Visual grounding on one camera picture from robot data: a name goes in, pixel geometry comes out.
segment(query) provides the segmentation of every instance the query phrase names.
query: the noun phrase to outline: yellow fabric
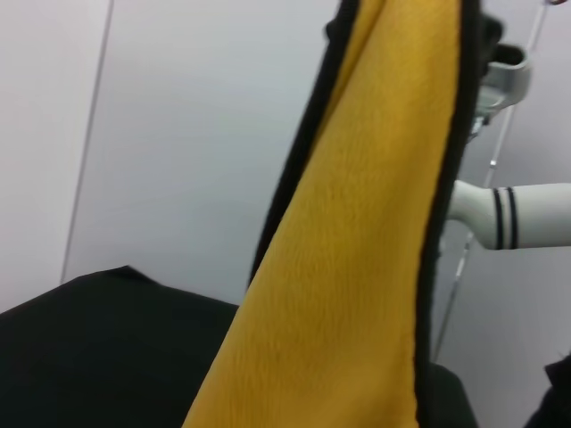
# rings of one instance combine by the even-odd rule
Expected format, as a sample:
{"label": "yellow fabric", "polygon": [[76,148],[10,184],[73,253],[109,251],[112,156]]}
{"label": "yellow fabric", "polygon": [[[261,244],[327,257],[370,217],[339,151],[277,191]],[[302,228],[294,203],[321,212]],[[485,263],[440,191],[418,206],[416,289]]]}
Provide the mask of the yellow fabric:
{"label": "yellow fabric", "polygon": [[413,427],[419,256],[458,0],[362,0],[294,198],[184,427]]}

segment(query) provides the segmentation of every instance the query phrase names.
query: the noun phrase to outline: yellow cloth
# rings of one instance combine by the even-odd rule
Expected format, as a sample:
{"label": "yellow cloth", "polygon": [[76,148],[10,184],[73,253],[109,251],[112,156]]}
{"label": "yellow cloth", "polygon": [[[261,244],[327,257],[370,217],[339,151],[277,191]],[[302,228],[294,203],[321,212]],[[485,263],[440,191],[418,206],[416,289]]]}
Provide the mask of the yellow cloth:
{"label": "yellow cloth", "polygon": [[361,1],[310,161],[184,427],[417,426],[419,257],[459,8]]}

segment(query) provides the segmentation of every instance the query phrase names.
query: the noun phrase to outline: black trim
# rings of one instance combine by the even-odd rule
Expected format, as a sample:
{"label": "black trim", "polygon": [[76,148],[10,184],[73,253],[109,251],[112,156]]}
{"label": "black trim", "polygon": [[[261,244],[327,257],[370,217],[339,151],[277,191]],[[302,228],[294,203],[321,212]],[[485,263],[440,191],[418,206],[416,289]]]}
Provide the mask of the black trim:
{"label": "black trim", "polygon": [[337,81],[337,75],[343,63],[345,50],[351,38],[353,23],[359,10],[359,4],[360,0],[343,0],[334,20],[327,24],[326,32],[329,37],[329,46],[323,57],[311,98],[303,114],[294,144],[285,162],[282,176],[279,179],[277,190],[269,207],[268,216],[266,217],[254,257],[250,282],[258,271],[258,267],[268,250],[269,243],[274,237],[277,226],[282,221],[282,217],[294,196],[297,184],[305,170],[305,164],[310,156],[315,135],[329,104],[329,99]]}
{"label": "black trim", "polygon": [[503,250],[503,208],[500,191],[493,189],[493,202],[496,209],[496,250]]}
{"label": "black trim", "polygon": [[436,184],[430,218],[426,226],[425,243],[420,256],[417,291],[417,325],[415,332],[415,394],[417,421],[420,428],[433,426],[430,382],[430,325],[432,296],[438,245],[443,231],[446,212],[458,175],[460,161],[468,141],[482,74],[479,59],[482,46],[482,15],[478,0],[462,0],[459,25],[459,82],[454,115],[451,119],[446,152]]}
{"label": "black trim", "polygon": [[509,248],[515,250],[518,245],[517,237],[517,206],[516,206],[516,194],[514,189],[508,187],[508,197],[509,197],[509,212],[511,213],[511,244]]}

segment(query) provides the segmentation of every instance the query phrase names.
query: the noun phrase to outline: black edging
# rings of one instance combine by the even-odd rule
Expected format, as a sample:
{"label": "black edging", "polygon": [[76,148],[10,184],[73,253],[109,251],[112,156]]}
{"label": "black edging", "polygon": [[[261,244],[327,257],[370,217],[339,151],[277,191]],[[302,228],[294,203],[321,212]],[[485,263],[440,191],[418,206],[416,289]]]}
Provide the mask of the black edging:
{"label": "black edging", "polygon": [[433,426],[431,417],[432,383],[430,381],[430,325],[432,295],[438,244],[450,202],[454,180],[458,175],[464,147],[468,141],[481,77],[479,53],[482,47],[482,16],[478,0],[462,0],[459,29],[459,81],[454,115],[451,120],[446,152],[436,185],[425,243],[420,256],[415,331],[415,380],[417,421],[420,428]]}
{"label": "black edging", "polygon": [[508,187],[508,197],[509,197],[509,212],[511,214],[511,243],[509,248],[515,250],[517,248],[517,206],[516,206],[516,194],[514,189]]}
{"label": "black edging", "polygon": [[503,250],[503,208],[501,207],[500,191],[493,189],[493,204],[496,209],[496,250]]}
{"label": "black edging", "polygon": [[329,99],[337,81],[337,75],[343,63],[345,50],[351,38],[353,23],[359,10],[359,3],[360,0],[342,0],[337,15],[327,25],[329,46],[323,57],[313,92],[305,108],[294,144],[285,162],[282,176],[279,179],[277,190],[269,207],[268,216],[266,217],[254,257],[249,283],[256,275],[269,243],[274,237],[277,226],[281,222],[289,202],[294,196],[297,184],[302,177],[313,140],[329,104]]}

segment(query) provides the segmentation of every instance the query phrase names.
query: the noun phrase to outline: black stripe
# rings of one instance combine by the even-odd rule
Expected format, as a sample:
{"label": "black stripe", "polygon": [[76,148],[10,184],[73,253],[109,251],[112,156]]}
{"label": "black stripe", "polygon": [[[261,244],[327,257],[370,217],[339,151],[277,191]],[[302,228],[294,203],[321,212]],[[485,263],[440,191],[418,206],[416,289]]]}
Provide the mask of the black stripe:
{"label": "black stripe", "polygon": [[496,250],[503,250],[503,209],[498,189],[493,189],[493,200],[496,206]]}
{"label": "black stripe", "polygon": [[517,207],[516,207],[516,194],[514,189],[508,187],[509,196],[509,211],[511,213],[511,244],[510,249],[515,250],[517,248]]}
{"label": "black stripe", "polygon": [[458,176],[462,154],[472,128],[480,78],[482,77],[483,67],[479,55],[483,45],[483,29],[480,4],[477,0],[462,0],[459,25],[458,91],[446,142],[446,151],[432,201],[430,218],[426,225],[425,241],[420,255],[420,270],[418,271],[414,391],[417,398],[417,421],[420,428],[434,426],[432,424],[434,390],[429,361],[434,277],[436,275],[436,261],[439,257],[438,245],[446,221],[454,180]]}
{"label": "black stripe", "polygon": [[353,23],[359,10],[359,4],[360,0],[343,0],[337,15],[327,25],[326,32],[329,37],[329,46],[323,57],[311,98],[303,114],[294,144],[287,156],[282,176],[279,179],[277,190],[269,207],[268,216],[258,242],[258,249],[254,256],[250,282],[256,275],[258,267],[266,255],[269,243],[274,237],[277,226],[282,221],[282,217],[294,196],[297,184],[305,170],[305,164],[310,156],[313,140],[329,104],[329,99],[337,81],[337,75],[343,63],[345,50],[351,38]]}

